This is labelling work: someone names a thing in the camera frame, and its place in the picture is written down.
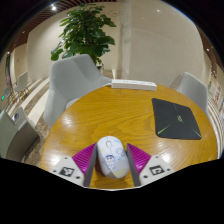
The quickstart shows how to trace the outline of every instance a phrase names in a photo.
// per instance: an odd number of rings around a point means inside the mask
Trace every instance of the potted plant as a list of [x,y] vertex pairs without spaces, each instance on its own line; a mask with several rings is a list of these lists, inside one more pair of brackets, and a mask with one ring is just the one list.
[[51,51],[52,61],[57,61],[62,52],[62,59],[76,54],[89,54],[95,65],[99,63],[103,66],[100,57],[110,51],[108,45],[115,45],[115,41],[106,35],[102,27],[116,27],[110,18],[101,13],[104,7],[80,4],[73,11],[67,12],[68,17],[60,21],[60,26],[65,28],[59,36],[62,40]]

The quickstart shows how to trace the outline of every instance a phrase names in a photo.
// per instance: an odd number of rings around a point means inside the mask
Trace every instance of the gray chair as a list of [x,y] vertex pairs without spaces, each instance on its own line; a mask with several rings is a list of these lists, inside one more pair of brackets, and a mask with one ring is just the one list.
[[19,97],[22,97],[24,100],[25,91],[27,90],[29,92],[29,89],[27,88],[28,84],[28,73],[24,72],[22,75],[19,76],[17,86],[14,87],[14,91],[18,92]]
[[29,118],[20,107],[13,119],[3,110],[0,114],[0,157],[21,162],[39,138]]
[[51,66],[44,120],[52,127],[59,116],[80,97],[111,83],[100,74],[87,54],[56,61]]
[[210,120],[208,113],[208,89],[203,82],[192,74],[184,72],[176,90],[193,100]]

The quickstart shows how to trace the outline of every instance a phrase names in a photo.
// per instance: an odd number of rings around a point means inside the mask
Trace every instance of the round table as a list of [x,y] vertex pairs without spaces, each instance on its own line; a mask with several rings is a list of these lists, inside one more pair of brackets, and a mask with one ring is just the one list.
[[[191,108],[201,140],[160,138],[155,133],[152,98]],[[149,155],[159,154],[175,171],[217,159],[216,137],[209,119],[183,94],[157,85],[156,91],[102,87],[71,105],[52,127],[43,147],[40,168],[49,171],[63,156],[74,156],[104,136],[115,136],[126,150],[130,143]],[[131,171],[121,179],[105,177],[94,167],[90,188],[133,188]]]

